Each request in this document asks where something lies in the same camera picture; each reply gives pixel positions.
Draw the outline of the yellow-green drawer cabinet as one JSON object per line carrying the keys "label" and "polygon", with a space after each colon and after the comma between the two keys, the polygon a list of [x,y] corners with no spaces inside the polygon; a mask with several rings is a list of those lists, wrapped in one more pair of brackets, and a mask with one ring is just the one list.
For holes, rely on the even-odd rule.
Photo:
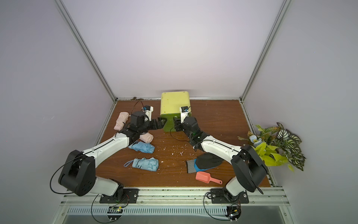
{"label": "yellow-green drawer cabinet", "polygon": [[161,94],[160,118],[167,119],[163,127],[164,132],[170,132],[175,126],[173,118],[180,119],[181,108],[185,106],[191,106],[188,91],[163,92]]}

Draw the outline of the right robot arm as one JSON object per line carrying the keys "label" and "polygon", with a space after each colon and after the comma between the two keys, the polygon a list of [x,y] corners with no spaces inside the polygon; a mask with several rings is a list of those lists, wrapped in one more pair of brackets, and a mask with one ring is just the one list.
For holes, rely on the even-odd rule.
{"label": "right robot arm", "polygon": [[268,174],[268,168],[252,146],[240,147],[217,140],[199,128],[195,117],[186,117],[183,121],[174,118],[174,128],[185,133],[194,150],[204,152],[196,159],[186,161],[188,173],[216,168],[227,161],[235,173],[224,187],[227,196],[235,197],[245,190],[263,193],[259,185]]}

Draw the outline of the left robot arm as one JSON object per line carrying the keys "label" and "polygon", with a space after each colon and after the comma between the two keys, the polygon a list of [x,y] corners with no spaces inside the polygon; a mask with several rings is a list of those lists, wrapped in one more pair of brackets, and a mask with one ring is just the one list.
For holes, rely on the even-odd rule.
{"label": "left robot arm", "polygon": [[89,193],[113,197],[115,201],[123,198],[124,190],[120,182],[96,176],[96,168],[116,152],[127,148],[140,135],[150,130],[163,129],[166,118],[150,119],[143,111],[134,112],[130,123],[107,141],[84,151],[69,153],[61,170],[58,183],[81,197]]}

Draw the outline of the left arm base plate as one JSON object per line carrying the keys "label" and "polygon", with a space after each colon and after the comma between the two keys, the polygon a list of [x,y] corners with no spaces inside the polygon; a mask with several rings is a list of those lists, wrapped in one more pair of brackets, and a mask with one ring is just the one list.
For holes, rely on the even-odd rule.
{"label": "left arm base plate", "polygon": [[131,204],[136,203],[139,196],[139,189],[136,188],[124,188],[119,189],[113,196],[101,195],[99,203],[108,203],[108,204]]}

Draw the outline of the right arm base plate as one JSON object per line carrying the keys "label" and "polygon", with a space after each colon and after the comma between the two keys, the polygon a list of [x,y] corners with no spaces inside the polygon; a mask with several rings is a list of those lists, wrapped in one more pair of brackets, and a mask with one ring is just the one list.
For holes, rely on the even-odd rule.
{"label": "right arm base plate", "polygon": [[249,203],[249,198],[246,191],[242,191],[237,196],[233,196],[228,192],[228,190],[224,188],[211,189],[209,194],[207,195],[207,198],[209,198],[213,204]]}

